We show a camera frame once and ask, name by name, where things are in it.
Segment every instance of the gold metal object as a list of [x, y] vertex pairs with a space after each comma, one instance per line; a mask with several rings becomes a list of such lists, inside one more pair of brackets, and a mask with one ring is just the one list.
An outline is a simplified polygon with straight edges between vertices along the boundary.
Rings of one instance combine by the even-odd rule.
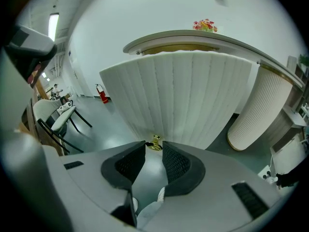
[[208, 52], [208, 51], [217, 51], [219, 50], [219, 48], [208, 46], [208, 45], [200, 45], [200, 44], [172, 44], [172, 45], [164, 45], [164, 46], [151, 48], [151, 49], [143, 51], [142, 54], [148, 55], [148, 54], [157, 54], [159, 52], [175, 52], [178, 50], [184, 50], [184, 51], [200, 50], [200, 51]]
[[232, 145], [232, 143], [230, 142], [230, 140], [229, 140], [227, 134], [226, 134], [226, 140], [227, 140], [228, 144], [229, 144], [234, 150], [236, 150], [236, 151], [242, 151], [242, 150], [240, 150], [240, 149], [236, 149], [236, 148]]
[[148, 148], [155, 150], [155, 151], [161, 151], [162, 150], [162, 146], [159, 145], [159, 140], [160, 137], [157, 135], [154, 135], [154, 138], [152, 140], [152, 142], [146, 142], [146, 145], [148, 146]]
[[290, 84], [294, 85], [294, 82], [290, 77], [286, 76], [285, 74], [281, 73], [280, 71], [276, 70], [275, 68], [267, 66], [265, 64], [260, 64], [260, 67], [262, 67], [263, 69], [266, 69], [270, 72], [275, 73], [279, 77], [283, 78], [285, 81], [288, 81]]

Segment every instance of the white chair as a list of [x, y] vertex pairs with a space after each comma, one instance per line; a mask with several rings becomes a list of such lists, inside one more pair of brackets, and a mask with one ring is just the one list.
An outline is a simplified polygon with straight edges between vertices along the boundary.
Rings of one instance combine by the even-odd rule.
[[162, 52], [109, 67], [102, 81], [138, 140], [206, 149], [233, 115], [251, 62], [202, 51]]
[[88, 123], [88, 121], [86, 121], [77, 111], [76, 111], [76, 106], [72, 106], [71, 108], [69, 108], [67, 111], [63, 112], [59, 118], [54, 122], [54, 124], [52, 125], [52, 127], [49, 127], [48, 124], [46, 123], [46, 121], [48, 120], [48, 118], [61, 106], [61, 102], [60, 100], [56, 100], [56, 101], [48, 101], [48, 100], [40, 100], [37, 103], [34, 104], [33, 106], [33, 113], [34, 113], [34, 117], [35, 120], [38, 122], [38, 124], [46, 131], [46, 133], [60, 146], [62, 147], [65, 151], [67, 151], [69, 153], [69, 151], [62, 146], [54, 137], [53, 135], [55, 135], [57, 138], [61, 139], [62, 141], [64, 141], [65, 143], [67, 143], [68, 145], [70, 145], [71, 147], [73, 147], [74, 149], [83, 152], [81, 149], [75, 147], [74, 145], [72, 145], [71, 143], [69, 143], [68, 141], [66, 141], [61, 135], [60, 135], [60, 129], [66, 124], [66, 122], [68, 120], [71, 121], [72, 125], [74, 126], [74, 128], [80, 132], [76, 125], [74, 124], [73, 120], [71, 119], [71, 115], [75, 112], [77, 114], [78, 117], [80, 117], [89, 127], [92, 127], [92, 125], [90, 125]]

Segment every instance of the ceiling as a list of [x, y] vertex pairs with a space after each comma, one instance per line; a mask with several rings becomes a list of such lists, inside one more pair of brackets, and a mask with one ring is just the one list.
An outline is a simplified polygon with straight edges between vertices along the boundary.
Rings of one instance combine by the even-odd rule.
[[59, 13], [55, 37], [55, 43], [58, 47], [57, 54], [45, 69], [47, 77], [51, 80], [56, 78], [56, 76], [51, 74], [49, 70], [55, 67], [58, 61], [57, 57], [65, 53], [65, 46], [69, 40], [69, 27], [82, 1], [83, 0], [31, 0], [18, 19], [18, 23], [48, 35], [49, 15], [51, 13]]

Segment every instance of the door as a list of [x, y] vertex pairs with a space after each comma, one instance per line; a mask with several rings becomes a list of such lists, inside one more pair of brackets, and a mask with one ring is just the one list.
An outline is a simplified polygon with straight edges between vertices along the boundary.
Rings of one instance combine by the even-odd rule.
[[93, 95], [92, 95], [92, 93], [91, 93], [91, 91], [90, 91], [90, 89], [89, 89], [89, 87], [88, 87], [88, 85], [85, 81], [85, 78], [83, 76], [83, 73], [82, 73], [82, 70], [79, 66], [79, 63], [77, 62], [76, 59], [72, 62], [71, 66], [72, 66], [72, 69], [74, 71], [74, 77], [77, 79], [77, 82], [80, 85], [84, 95], [87, 96], [87, 97], [93, 97]]

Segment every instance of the flower bouquet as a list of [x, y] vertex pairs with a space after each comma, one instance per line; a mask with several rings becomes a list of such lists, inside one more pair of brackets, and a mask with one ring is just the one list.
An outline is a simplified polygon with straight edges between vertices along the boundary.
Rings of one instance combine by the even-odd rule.
[[214, 22], [209, 21], [209, 19], [200, 20], [199, 22], [195, 21], [193, 24], [193, 29], [211, 33], [217, 32], [218, 29], [213, 24]]

